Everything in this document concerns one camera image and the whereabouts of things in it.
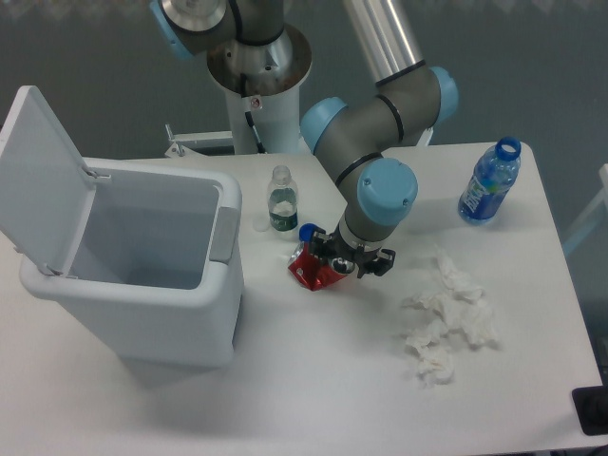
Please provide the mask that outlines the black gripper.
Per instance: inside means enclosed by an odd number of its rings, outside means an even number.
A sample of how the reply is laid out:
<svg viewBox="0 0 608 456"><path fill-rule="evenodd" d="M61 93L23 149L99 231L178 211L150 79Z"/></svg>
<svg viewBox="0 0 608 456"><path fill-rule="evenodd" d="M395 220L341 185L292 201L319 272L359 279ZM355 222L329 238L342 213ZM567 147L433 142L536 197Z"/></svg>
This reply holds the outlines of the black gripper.
<svg viewBox="0 0 608 456"><path fill-rule="evenodd" d="M396 252L380 249L379 242L369 242L356 237L351 231L335 230L328 235L324 229L313 228L309 239L309 253L319 259L333 255L342 257L357 266L357 277L372 274L383 276L394 264Z"/></svg>

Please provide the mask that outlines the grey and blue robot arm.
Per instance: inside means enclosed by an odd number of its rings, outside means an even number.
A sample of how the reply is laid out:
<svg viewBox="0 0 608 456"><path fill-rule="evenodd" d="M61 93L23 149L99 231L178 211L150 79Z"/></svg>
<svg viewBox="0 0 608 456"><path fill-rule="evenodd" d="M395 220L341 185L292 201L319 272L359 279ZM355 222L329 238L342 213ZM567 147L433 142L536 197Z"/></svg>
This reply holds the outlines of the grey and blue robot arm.
<svg viewBox="0 0 608 456"><path fill-rule="evenodd" d="M181 57L204 54L224 92L239 154L294 153L307 144L346 200L332 233L313 236L311 252L381 276L395 253L385 240L417 193L411 170L387 149L451 116L459 103L449 73L428 66L397 1L348 1L345 10L377 89L366 104L337 98L299 109L312 66L305 36L284 18L280 1L154 1L150 8Z"/></svg>

